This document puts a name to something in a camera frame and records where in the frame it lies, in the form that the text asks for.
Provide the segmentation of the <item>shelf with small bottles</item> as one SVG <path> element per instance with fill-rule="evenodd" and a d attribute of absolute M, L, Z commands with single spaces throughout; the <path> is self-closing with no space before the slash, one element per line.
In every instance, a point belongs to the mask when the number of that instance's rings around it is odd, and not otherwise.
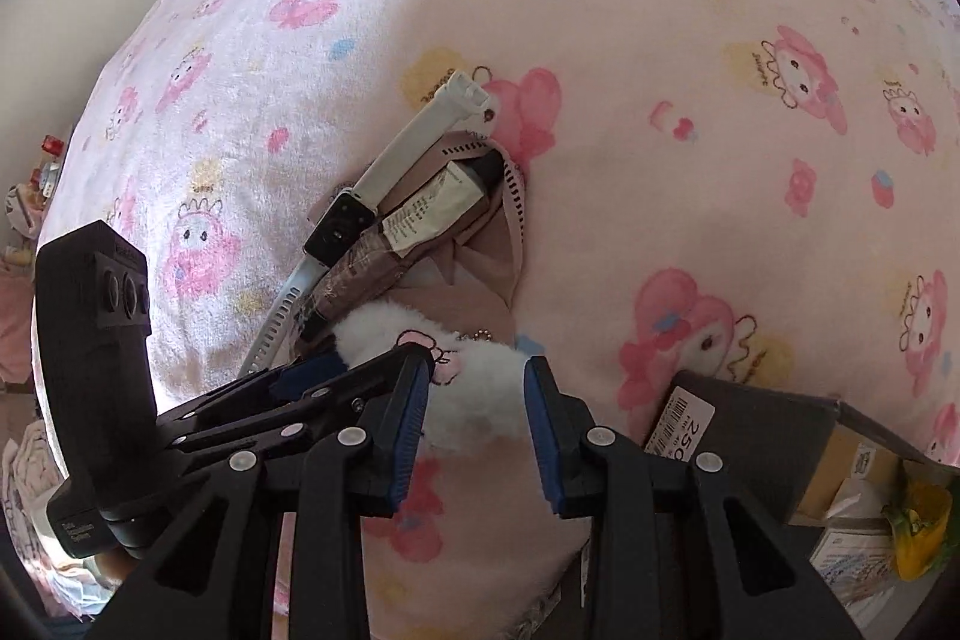
<path fill-rule="evenodd" d="M 41 158 L 24 184 L 12 185 L 5 195 L 3 216 L 13 237 L 2 242 L 2 266 L 26 269 L 32 265 L 36 242 L 43 229 L 47 208 L 59 185 L 64 169 L 67 143 L 46 135 L 41 143 Z"/>

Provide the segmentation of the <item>white plush bunny toy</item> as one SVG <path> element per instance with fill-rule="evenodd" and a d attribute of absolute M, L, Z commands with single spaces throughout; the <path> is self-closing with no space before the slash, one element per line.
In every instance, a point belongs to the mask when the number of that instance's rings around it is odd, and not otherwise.
<path fill-rule="evenodd" d="M 527 434 L 526 358 L 512 347 L 464 338 L 411 308 L 386 301 L 353 310 L 334 326 L 334 338 L 348 367 L 402 344 L 428 349 L 434 372 L 423 434 L 438 455 L 475 455 L 498 440 Z"/>

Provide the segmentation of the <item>mauve hand cream tube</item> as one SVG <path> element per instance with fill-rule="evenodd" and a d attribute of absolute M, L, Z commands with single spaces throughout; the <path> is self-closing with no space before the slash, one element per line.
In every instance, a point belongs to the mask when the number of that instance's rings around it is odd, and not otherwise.
<path fill-rule="evenodd" d="M 295 319 L 298 341 L 317 341 L 352 308 L 389 291 L 418 260 L 468 239 L 496 206 L 506 164 L 480 145 L 462 156 L 428 151 L 387 191 L 387 213 L 340 193 L 309 237 L 317 280 L 304 286 Z"/>

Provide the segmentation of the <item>pink cartoon print blanket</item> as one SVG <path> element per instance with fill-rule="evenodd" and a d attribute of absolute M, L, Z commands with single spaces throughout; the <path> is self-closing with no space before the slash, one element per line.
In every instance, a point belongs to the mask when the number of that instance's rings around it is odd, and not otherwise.
<path fill-rule="evenodd" d="M 958 409 L 955 0 L 158 0 L 43 229 L 145 253 L 161 408 L 231 380 L 334 193 L 446 81 L 524 182 L 512 349 L 651 431 L 679 370 L 826 396 L 923 448 Z M 379 638 L 519 632 L 586 542 L 529 434 L 364 525 Z"/>

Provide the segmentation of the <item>brown cardboard small box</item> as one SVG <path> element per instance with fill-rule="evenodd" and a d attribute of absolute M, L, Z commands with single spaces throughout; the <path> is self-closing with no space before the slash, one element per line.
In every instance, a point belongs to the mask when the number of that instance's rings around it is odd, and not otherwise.
<path fill-rule="evenodd" d="M 895 494 L 901 458 L 840 425 L 828 438 L 791 523 L 825 526 L 836 520 L 875 520 Z"/>

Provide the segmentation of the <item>yellow flower toy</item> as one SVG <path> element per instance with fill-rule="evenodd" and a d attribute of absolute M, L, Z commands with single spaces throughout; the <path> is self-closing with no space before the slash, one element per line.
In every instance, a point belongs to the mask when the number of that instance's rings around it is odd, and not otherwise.
<path fill-rule="evenodd" d="M 949 562 L 958 546 L 953 507 L 949 487 L 911 476 L 895 502 L 885 505 L 884 518 L 892 530 L 893 568 L 900 580 L 919 580 Z"/>

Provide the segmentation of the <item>white printed paper booklet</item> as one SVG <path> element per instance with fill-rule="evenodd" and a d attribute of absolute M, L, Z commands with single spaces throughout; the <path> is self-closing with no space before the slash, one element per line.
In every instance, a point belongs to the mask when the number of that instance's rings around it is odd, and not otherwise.
<path fill-rule="evenodd" d="M 809 560 L 858 626 L 874 620 L 900 583 L 885 520 L 828 521 Z"/>

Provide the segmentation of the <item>black cardboard storage box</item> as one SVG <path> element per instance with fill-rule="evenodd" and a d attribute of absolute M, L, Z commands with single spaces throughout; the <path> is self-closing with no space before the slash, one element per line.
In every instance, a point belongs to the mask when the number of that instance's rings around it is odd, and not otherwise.
<path fill-rule="evenodd" d="M 644 448 L 679 461 L 716 461 L 781 523 L 789 542 L 809 560 L 823 526 L 793 525 L 791 516 L 840 425 L 900 456 L 895 494 L 887 505 L 895 502 L 908 476 L 947 486 L 955 498 L 958 531 L 955 404 L 937 411 L 926 447 L 916 448 L 839 399 L 736 385 L 679 370 L 670 379 Z"/>

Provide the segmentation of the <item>white strap smartwatch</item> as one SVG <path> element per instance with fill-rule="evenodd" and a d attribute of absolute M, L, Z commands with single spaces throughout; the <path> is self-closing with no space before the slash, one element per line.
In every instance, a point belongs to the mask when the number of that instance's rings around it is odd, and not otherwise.
<path fill-rule="evenodd" d="M 272 365 L 309 294 L 358 241 L 361 232 L 384 216 L 387 195 L 400 179 L 451 128 L 482 117 L 489 108 L 488 92 L 463 71 L 455 71 L 361 172 L 358 181 L 335 193 L 334 199 L 320 211 L 313 232 L 302 246 L 301 260 L 280 287 L 267 319 L 252 341 L 239 369 L 241 377 Z"/>

